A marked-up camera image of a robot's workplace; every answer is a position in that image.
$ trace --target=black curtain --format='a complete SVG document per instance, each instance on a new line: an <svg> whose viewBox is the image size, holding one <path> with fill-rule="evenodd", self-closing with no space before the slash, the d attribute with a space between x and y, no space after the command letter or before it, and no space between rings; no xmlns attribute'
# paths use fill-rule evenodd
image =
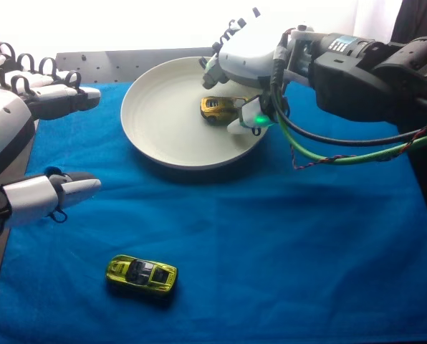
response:
<svg viewBox="0 0 427 344"><path fill-rule="evenodd" d="M408 43L427 36L427 0L403 0L393 30L392 42ZM416 113L398 126L400 133L422 128L425 115ZM427 146L409 153L411 164L427 204Z"/></svg>

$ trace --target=round plate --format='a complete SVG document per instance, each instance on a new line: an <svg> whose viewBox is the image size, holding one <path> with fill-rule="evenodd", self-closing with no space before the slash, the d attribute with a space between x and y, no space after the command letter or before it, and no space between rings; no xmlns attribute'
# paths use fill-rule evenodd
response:
<svg viewBox="0 0 427 344"><path fill-rule="evenodd" d="M235 82L205 90L199 57L154 67L130 87L121 105L121 124L130 142L147 157L182 169L226 165L249 152L264 136L232 135L201 116L201 98L253 97L260 90Z"/></svg>

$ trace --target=car wheel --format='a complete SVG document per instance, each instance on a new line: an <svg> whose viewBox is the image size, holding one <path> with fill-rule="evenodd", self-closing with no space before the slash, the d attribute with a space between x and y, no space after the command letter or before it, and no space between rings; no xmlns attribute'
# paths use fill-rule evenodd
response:
<svg viewBox="0 0 427 344"><path fill-rule="evenodd" d="M208 116L207 122L209 122L210 124L215 124L216 123L216 117L215 116Z"/></svg>

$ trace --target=green cable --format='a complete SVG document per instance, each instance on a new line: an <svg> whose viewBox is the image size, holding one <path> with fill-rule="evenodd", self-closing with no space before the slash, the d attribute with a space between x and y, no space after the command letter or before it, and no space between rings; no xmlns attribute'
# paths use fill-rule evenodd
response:
<svg viewBox="0 0 427 344"><path fill-rule="evenodd" d="M311 160L314 160L314 161L318 161L318 160L322 160L322 159L327 158L326 156L319 156L318 154L313 153L313 152L307 150L306 148L304 148L302 145L300 145L294 139L292 134L290 133L290 131L289 131L288 127L285 125L285 122L283 121L283 119L281 119L280 116L277 116L277 117L279 119L280 128L282 129L282 131L285 134L285 137L290 142L290 144L294 147L294 149L299 151L305 157L307 157ZM378 152L364 154L362 156L352 156L352 157L348 157L348 158L339 158L337 160L328 161L326 163L329 163L332 165L353 165L356 163L368 163L370 161L377 161L378 159L389 158L389 157L393 156L394 154L399 153L401 148L403 148L405 145L406 145L406 143L404 143L402 145L397 145L397 146L392 147L392 148L379 150ZM427 145L427 136L424 136L423 138L418 138L417 140L415 140L411 144L409 149L420 148L420 147L423 147L425 145Z"/></svg>

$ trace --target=toy car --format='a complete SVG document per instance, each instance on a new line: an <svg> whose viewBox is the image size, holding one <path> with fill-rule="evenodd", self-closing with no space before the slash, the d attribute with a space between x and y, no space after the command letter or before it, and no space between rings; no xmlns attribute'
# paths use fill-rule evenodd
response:
<svg viewBox="0 0 427 344"><path fill-rule="evenodd" d="M201 99L201 115L209 124L228 125L238 118L240 107L246 98L205 97Z"/></svg>
<svg viewBox="0 0 427 344"><path fill-rule="evenodd" d="M105 278L112 285L128 287L159 298L171 295L177 276L175 267L124 254L114 257L105 272Z"/></svg>

